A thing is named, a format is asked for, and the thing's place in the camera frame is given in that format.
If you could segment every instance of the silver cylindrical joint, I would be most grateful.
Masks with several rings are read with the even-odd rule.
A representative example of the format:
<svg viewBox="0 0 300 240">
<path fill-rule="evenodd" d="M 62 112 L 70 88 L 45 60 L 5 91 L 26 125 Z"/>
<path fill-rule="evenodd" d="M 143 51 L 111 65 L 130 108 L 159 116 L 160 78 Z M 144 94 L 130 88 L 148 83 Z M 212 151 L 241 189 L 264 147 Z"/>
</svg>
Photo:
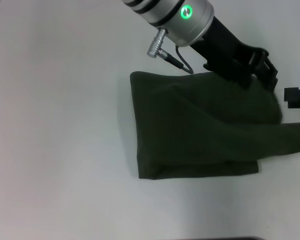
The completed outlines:
<svg viewBox="0 0 300 240">
<path fill-rule="evenodd" d="M 159 51 L 161 49 L 162 44 L 164 43 L 164 38 L 167 34 L 167 31 L 163 28 L 159 29 L 158 34 L 156 37 L 153 39 L 151 46 L 146 53 L 149 57 L 151 58 L 156 58 L 157 55 L 159 54 Z"/>
<path fill-rule="evenodd" d="M 208 0 L 122 1 L 152 26 L 166 29 L 166 36 L 180 47 L 201 40 L 215 16 Z"/>
</svg>

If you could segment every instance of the green led light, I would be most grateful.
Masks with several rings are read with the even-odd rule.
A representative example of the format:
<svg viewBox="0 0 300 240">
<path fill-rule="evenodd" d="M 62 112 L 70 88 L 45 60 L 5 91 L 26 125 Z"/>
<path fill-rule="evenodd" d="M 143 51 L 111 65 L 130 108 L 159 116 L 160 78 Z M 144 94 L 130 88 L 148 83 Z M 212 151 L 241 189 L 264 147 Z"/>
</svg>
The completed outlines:
<svg viewBox="0 0 300 240">
<path fill-rule="evenodd" d="M 191 18 L 192 14 L 193 14 L 193 10 L 192 7 L 190 5 L 185 5 L 182 9 L 181 9 L 181 17 L 183 19 L 189 19 Z"/>
</svg>

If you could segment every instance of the black plastic part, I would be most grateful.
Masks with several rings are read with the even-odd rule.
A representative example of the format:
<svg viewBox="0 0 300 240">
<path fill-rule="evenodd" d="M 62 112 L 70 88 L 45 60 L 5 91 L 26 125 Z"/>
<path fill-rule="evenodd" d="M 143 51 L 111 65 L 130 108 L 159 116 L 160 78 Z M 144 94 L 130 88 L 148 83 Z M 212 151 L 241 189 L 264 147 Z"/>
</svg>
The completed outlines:
<svg viewBox="0 0 300 240">
<path fill-rule="evenodd" d="M 284 101 L 288 102 L 288 109 L 300 109 L 300 90 L 298 87 L 284 89 Z"/>
<path fill-rule="evenodd" d="M 177 67 L 178 69 L 183 69 L 184 64 L 168 53 L 168 57 L 165 59 L 168 63 L 172 64 L 173 66 Z"/>
<path fill-rule="evenodd" d="M 135 10 L 134 12 L 137 14 L 145 14 L 146 12 L 153 9 L 159 2 L 160 2 L 160 0 L 152 0 L 147 5 L 145 5 L 143 8 L 141 8 L 139 10 Z"/>
<path fill-rule="evenodd" d="M 185 0 L 179 0 L 177 2 L 177 4 L 173 7 L 173 9 L 171 9 L 171 11 L 161 20 L 154 22 L 154 23 L 150 23 L 150 25 L 154 26 L 154 27 L 160 27 L 163 24 L 165 24 L 166 22 L 168 22 L 170 19 L 172 19 L 174 17 L 174 15 L 176 15 L 176 13 L 179 11 L 179 9 L 182 7 L 182 5 L 184 4 Z"/>
<path fill-rule="evenodd" d="M 278 71 L 267 50 L 240 42 L 216 17 L 202 38 L 191 47 L 207 60 L 207 70 L 245 88 L 250 85 L 247 76 L 255 75 L 267 90 L 275 89 Z"/>
<path fill-rule="evenodd" d="M 138 4 L 142 3 L 143 0 L 134 0 L 132 2 L 125 2 L 124 4 L 127 5 L 128 7 L 135 7 Z"/>
</svg>

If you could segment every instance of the metal connector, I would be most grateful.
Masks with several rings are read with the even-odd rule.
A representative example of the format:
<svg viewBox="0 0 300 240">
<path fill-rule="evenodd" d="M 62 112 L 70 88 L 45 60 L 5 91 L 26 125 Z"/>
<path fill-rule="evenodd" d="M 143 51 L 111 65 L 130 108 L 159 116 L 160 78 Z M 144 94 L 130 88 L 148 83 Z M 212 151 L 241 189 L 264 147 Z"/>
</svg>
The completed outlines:
<svg viewBox="0 0 300 240">
<path fill-rule="evenodd" d="M 156 58 L 161 50 L 161 46 L 164 43 L 164 38 L 167 34 L 167 30 L 160 28 L 156 37 L 153 39 L 148 52 L 146 53 L 151 58 Z"/>
<path fill-rule="evenodd" d="M 159 50 L 158 56 L 162 58 L 163 60 L 167 60 L 169 53 L 162 48 Z"/>
</svg>

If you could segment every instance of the dark green cloth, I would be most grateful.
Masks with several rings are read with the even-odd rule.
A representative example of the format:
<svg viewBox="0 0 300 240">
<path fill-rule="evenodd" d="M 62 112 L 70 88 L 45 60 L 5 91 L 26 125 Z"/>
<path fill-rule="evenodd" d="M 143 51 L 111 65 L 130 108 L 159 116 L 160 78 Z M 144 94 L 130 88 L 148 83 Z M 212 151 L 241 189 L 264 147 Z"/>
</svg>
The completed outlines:
<svg viewBox="0 0 300 240">
<path fill-rule="evenodd" d="M 238 176 L 257 160 L 300 152 L 300 123 L 281 124 L 275 95 L 213 72 L 130 76 L 141 179 Z"/>
</svg>

